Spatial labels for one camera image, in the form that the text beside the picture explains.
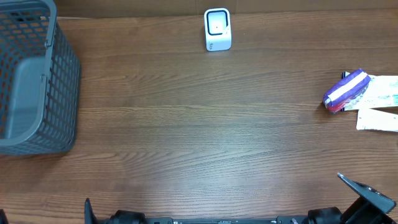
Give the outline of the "red purple tissue pack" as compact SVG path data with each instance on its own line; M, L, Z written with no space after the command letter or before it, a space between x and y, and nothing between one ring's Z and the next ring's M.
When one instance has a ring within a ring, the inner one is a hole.
M332 113L343 111L348 103L366 91L370 81L371 77L361 68L344 72L342 79L323 95L325 108Z

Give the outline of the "white tube with gold cap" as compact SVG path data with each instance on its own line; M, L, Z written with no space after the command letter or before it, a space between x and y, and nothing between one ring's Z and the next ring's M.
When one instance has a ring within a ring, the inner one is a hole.
M377 130L397 132L397 115L373 109L358 111L357 130Z

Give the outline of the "cream snack bag blue edges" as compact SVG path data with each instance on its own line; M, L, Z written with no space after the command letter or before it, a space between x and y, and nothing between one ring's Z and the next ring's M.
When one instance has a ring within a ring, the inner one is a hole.
M348 100L342 111L397 107L397 75L369 77L369 84Z

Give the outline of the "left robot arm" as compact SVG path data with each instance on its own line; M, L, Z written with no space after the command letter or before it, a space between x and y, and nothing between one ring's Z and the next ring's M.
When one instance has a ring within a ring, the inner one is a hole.
M90 199L85 200L84 211L85 224L145 224L146 218L143 213L118 210L114 215L106 219L98 219L92 209Z

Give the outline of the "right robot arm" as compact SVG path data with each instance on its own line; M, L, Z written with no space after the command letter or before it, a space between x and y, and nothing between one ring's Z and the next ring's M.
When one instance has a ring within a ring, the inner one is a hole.
M397 224L389 213L397 203L376 189L348 179L338 173L337 176L359 197L345 212L336 207L310 210L304 224Z

